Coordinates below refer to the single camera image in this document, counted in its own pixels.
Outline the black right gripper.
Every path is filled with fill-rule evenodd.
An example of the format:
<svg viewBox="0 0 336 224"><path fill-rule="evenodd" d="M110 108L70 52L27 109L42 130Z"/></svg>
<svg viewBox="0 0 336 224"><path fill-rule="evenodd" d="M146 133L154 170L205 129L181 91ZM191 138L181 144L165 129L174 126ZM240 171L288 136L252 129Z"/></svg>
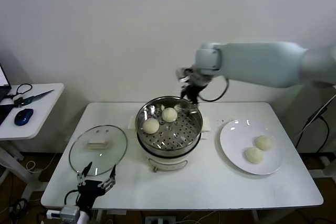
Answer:
<svg viewBox="0 0 336 224"><path fill-rule="evenodd" d="M188 76L186 85L181 86L181 99L188 97L192 104L198 105L198 95L206 86L207 80L204 78Z"/></svg>

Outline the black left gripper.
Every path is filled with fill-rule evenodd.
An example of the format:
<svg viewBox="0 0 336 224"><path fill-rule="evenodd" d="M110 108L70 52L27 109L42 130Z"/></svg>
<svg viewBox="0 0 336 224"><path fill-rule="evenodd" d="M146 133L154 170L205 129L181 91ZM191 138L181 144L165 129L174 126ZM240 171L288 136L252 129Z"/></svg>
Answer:
<svg viewBox="0 0 336 224"><path fill-rule="evenodd" d="M80 210L91 210L95 200L105 194L105 189L111 189L115 181L115 171L116 165L114 165L109 177L103 182L98 180L86 180L85 178L88 175L92 166L90 162L82 172L77 172L77 182L78 182L78 207Z"/></svg>

